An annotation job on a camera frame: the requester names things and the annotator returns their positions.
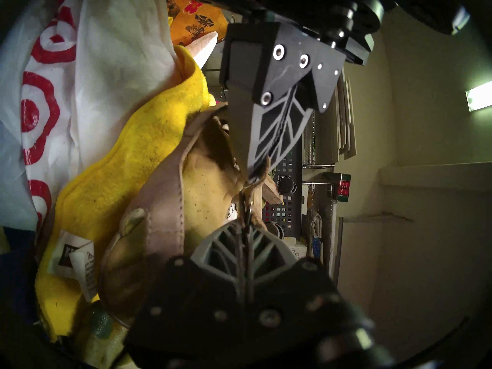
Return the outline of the gray right gripper right finger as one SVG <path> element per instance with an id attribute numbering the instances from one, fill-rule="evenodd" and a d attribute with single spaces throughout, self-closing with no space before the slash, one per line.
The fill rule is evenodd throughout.
<path id="1" fill-rule="evenodd" d="M 271 233 L 245 223 L 247 354 L 372 354 L 373 324 L 343 300 L 326 270 L 296 259 Z"/>

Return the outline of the gray right gripper left finger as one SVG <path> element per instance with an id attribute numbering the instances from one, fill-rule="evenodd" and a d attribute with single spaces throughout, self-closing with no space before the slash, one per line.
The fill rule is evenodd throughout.
<path id="1" fill-rule="evenodd" d="M 247 356 L 244 240 L 243 223 L 231 221 L 166 263 L 125 339 L 130 357 Z"/>

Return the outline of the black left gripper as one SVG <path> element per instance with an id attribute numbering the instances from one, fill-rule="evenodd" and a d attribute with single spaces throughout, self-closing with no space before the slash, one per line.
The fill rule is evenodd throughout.
<path id="1" fill-rule="evenodd" d="M 291 24 L 227 29 L 220 81 L 228 90 L 233 155 L 246 180 L 259 180 L 267 161 L 273 169 L 294 148 L 311 115 L 326 111 L 344 60 L 367 64 L 385 0 L 196 1 L 247 22 Z"/>

